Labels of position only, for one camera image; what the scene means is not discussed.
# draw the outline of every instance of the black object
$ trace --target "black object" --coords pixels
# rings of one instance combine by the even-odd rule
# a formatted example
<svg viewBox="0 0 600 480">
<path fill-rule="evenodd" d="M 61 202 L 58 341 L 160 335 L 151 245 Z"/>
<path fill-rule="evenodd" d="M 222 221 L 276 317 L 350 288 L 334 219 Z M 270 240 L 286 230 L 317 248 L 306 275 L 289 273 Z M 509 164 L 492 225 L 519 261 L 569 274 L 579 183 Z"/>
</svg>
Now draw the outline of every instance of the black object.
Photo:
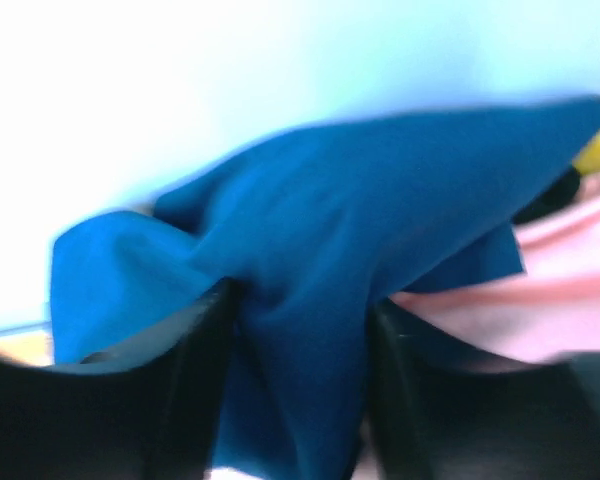
<svg viewBox="0 0 600 480">
<path fill-rule="evenodd" d="M 600 480 L 600 355 L 538 367 L 467 345 L 470 361 L 433 366 L 398 310 L 384 302 L 368 322 L 386 479 Z"/>
<path fill-rule="evenodd" d="M 580 189 L 580 180 L 580 172 L 569 167 L 569 170 L 551 187 L 520 210 L 513 217 L 513 223 L 516 225 L 529 223 L 567 207 L 573 202 Z"/>
<path fill-rule="evenodd" d="M 91 363 L 0 360 L 0 480 L 202 479 L 238 296 L 223 280 Z"/>
</svg>

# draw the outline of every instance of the blue cloth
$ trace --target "blue cloth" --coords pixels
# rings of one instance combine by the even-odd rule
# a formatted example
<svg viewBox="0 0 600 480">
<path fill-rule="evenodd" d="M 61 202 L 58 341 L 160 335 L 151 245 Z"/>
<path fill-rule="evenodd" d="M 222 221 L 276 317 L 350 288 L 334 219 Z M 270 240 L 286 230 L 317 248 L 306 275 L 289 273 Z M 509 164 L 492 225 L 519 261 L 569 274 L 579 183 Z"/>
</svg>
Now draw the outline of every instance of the blue cloth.
<svg viewBox="0 0 600 480">
<path fill-rule="evenodd" d="M 365 312 L 401 289 L 519 272 L 509 219 L 599 129 L 600 98 L 583 97 L 299 129 L 249 148 L 160 197 L 155 218 L 109 213 L 58 238 L 56 360 L 241 279 L 214 465 L 340 479 L 365 406 Z"/>
</svg>

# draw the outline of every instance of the teal fabric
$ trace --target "teal fabric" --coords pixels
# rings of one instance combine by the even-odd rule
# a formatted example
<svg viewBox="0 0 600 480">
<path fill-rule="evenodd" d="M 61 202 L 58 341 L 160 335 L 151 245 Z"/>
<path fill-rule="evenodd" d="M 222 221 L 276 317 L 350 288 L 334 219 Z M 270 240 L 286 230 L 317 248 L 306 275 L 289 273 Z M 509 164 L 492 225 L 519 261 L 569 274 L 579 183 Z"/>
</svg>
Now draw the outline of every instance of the teal fabric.
<svg viewBox="0 0 600 480">
<path fill-rule="evenodd" d="M 109 213 L 58 238 L 56 360 L 240 279 L 214 465 L 341 479 L 365 407 L 368 308 L 519 272 L 509 220 L 599 129 L 600 98 L 582 97 L 281 134 L 163 195 L 155 218 Z"/>
</svg>

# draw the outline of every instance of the beige surface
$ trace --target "beige surface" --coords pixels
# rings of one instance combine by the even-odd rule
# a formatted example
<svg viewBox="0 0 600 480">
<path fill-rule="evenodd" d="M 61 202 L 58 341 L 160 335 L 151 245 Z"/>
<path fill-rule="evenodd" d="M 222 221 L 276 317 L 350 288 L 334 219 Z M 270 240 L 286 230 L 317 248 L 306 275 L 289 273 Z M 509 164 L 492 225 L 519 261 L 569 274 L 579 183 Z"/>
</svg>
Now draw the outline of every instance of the beige surface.
<svg viewBox="0 0 600 480">
<path fill-rule="evenodd" d="M 40 330 L 0 337 L 0 355 L 30 365 L 49 365 L 53 355 L 51 335 Z"/>
</svg>

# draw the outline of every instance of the white wall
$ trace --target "white wall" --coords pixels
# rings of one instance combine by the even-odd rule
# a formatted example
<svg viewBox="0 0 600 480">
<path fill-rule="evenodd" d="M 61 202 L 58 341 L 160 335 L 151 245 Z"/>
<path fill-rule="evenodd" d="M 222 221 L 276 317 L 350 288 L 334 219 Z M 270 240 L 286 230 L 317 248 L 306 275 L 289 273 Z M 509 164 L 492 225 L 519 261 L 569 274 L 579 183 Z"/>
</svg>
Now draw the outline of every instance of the white wall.
<svg viewBox="0 0 600 480">
<path fill-rule="evenodd" d="M 298 123 L 600 93 L 600 0 L 0 0 L 0 327 L 49 246 Z"/>
</svg>

